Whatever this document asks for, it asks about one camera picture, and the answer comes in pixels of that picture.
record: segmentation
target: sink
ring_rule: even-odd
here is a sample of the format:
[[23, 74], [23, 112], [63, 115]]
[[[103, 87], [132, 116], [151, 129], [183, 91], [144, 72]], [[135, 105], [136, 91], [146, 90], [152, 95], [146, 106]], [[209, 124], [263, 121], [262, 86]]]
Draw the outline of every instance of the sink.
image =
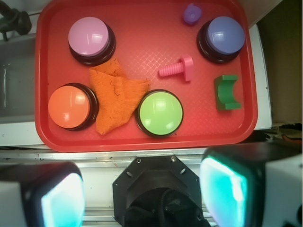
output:
[[35, 40], [0, 41], [0, 124], [35, 121]]

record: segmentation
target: white panel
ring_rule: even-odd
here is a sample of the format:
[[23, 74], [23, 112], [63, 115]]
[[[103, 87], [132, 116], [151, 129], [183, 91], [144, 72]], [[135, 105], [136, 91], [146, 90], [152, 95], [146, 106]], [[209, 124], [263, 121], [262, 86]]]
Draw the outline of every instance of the white panel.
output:
[[252, 27], [282, 0], [238, 0], [247, 16], [248, 25]]
[[250, 42], [254, 60], [258, 102], [258, 120], [255, 129], [270, 129], [272, 126], [272, 119], [268, 81], [263, 48], [257, 25], [254, 25], [250, 29]]
[[263, 225], [300, 226], [297, 212], [302, 206], [302, 154], [266, 163]]
[[26, 227], [20, 185], [0, 181], [0, 227]]

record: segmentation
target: screw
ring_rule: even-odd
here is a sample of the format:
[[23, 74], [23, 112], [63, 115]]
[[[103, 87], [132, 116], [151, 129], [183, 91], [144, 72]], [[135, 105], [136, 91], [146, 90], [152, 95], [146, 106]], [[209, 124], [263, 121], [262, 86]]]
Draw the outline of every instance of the screw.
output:
[[180, 60], [181, 62], [160, 68], [159, 76], [166, 77], [183, 72], [185, 81], [190, 81], [194, 76], [193, 59], [188, 54], [184, 54], [180, 57]]
[[171, 160], [171, 162], [176, 162], [177, 159], [176, 159], [175, 156], [173, 156], [173, 157], [170, 158], [170, 160]]

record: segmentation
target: purple plastic piece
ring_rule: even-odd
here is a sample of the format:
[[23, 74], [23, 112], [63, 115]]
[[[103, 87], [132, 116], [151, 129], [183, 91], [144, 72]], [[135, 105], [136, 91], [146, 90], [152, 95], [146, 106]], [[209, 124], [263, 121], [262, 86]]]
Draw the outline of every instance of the purple plastic piece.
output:
[[104, 22], [95, 17], [84, 17], [72, 25], [68, 33], [70, 47], [79, 55], [91, 57], [101, 53], [108, 43]]
[[196, 23], [202, 15], [202, 10], [193, 3], [189, 4], [183, 13], [183, 19], [189, 25]]
[[217, 17], [207, 30], [209, 45], [221, 54], [233, 54], [244, 45], [245, 34], [241, 25], [230, 17]]

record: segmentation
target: purple button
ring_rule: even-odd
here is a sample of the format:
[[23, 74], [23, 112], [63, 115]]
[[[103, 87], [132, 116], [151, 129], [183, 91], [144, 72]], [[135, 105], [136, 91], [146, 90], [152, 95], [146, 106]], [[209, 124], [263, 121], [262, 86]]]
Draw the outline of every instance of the purple button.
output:
[[101, 53], [108, 43], [107, 27], [98, 18], [82, 18], [71, 26], [68, 42], [77, 54], [84, 57], [95, 56]]
[[217, 17], [210, 23], [207, 35], [209, 45], [218, 53], [233, 54], [244, 45], [241, 25], [230, 17]]

